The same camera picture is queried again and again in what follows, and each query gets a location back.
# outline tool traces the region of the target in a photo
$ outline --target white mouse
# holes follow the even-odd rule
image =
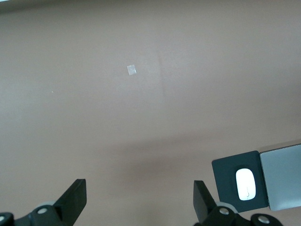
[[[249,169],[237,170],[236,184],[240,200],[251,200],[256,196],[254,175]]]

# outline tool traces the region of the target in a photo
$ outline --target metal screw head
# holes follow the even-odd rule
[[[46,213],[48,210],[46,208],[42,208],[38,210],[38,214]]]
[[[223,215],[228,215],[229,214],[229,210],[227,210],[226,208],[220,208],[220,213]]]
[[[264,224],[269,224],[269,219],[265,216],[259,216],[258,220]]]

